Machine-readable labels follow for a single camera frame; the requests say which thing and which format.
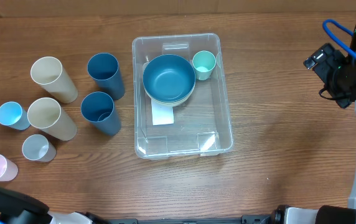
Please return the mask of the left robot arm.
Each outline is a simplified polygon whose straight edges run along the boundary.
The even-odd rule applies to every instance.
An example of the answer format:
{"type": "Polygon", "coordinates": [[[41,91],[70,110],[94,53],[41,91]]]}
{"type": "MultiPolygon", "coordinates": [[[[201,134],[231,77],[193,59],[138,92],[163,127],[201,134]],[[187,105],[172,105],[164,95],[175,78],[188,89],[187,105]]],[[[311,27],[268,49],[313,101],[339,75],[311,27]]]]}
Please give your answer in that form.
{"type": "Polygon", "coordinates": [[[52,213],[41,201],[0,187],[0,223],[5,224],[110,224],[90,212],[52,213]]]}

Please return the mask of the small light blue cup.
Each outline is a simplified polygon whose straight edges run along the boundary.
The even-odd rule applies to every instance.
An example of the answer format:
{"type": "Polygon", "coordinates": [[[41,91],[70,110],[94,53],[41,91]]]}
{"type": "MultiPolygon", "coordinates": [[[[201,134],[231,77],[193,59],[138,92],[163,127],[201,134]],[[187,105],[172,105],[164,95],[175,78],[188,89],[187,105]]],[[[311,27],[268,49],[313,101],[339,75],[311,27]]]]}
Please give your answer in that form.
{"type": "Polygon", "coordinates": [[[0,106],[0,124],[21,131],[30,126],[26,110],[15,101],[0,106]]]}

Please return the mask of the small grey cup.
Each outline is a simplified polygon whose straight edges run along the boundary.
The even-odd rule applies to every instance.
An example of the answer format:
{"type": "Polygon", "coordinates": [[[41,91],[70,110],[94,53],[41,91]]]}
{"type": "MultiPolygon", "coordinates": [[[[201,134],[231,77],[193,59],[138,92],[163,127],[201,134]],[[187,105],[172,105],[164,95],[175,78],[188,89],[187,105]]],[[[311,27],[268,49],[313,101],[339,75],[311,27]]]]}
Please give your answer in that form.
{"type": "Polygon", "coordinates": [[[33,134],[23,142],[22,153],[30,161],[50,162],[57,151],[45,136],[33,134]]]}

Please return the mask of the small mint green cup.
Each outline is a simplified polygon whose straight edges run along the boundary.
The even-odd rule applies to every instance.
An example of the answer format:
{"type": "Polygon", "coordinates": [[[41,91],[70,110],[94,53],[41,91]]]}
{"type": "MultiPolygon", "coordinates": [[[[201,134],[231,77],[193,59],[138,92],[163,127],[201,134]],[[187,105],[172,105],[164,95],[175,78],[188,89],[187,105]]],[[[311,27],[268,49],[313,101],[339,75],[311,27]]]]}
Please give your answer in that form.
{"type": "Polygon", "coordinates": [[[216,66],[216,58],[213,53],[202,50],[194,55],[192,64],[195,69],[196,79],[203,81],[211,76],[216,66]]]}

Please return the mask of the tall cream cup back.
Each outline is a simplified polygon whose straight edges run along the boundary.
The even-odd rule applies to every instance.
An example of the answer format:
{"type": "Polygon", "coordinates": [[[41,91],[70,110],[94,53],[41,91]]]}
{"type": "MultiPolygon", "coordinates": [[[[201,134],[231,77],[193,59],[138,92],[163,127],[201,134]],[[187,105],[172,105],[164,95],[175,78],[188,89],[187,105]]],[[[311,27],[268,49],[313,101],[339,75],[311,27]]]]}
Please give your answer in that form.
{"type": "Polygon", "coordinates": [[[61,61],[55,57],[42,57],[35,61],[30,69],[34,82],[62,103],[76,100],[78,90],[64,69],[61,61]]]}

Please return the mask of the teal blue bowl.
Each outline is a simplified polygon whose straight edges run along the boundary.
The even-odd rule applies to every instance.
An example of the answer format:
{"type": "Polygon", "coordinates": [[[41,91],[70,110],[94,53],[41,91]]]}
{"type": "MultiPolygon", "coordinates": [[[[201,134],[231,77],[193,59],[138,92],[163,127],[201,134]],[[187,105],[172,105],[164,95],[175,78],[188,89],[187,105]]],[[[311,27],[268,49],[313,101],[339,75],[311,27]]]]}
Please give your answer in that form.
{"type": "Polygon", "coordinates": [[[143,86],[154,100],[175,103],[195,88],[195,71],[185,58],[166,54],[152,59],[143,73],[143,86]]]}

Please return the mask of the cream bowl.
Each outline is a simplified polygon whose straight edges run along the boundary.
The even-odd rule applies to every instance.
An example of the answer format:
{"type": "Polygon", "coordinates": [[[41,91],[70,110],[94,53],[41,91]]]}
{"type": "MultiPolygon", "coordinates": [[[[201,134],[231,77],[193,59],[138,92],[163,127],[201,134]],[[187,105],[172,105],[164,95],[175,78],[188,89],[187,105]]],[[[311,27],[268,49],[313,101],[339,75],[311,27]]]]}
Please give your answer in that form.
{"type": "Polygon", "coordinates": [[[159,101],[155,98],[153,98],[146,90],[145,90],[146,94],[148,97],[150,97],[150,99],[152,99],[153,101],[155,101],[156,103],[159,103],[161,105],[166,105],[166,106],[171,106],[171,107],[175,107],[175,106],[179,106],[181,104],[183,104],[185,101],[187,101],[189,99],[189,97],[191,96],[191,94],[194,92],[194,89],[192,89],[190,91],[190,93],[185,96],[183,99],[178,100],[178,101],[174,101],[174,102],[163,102],[163,101],[159,101]]]}

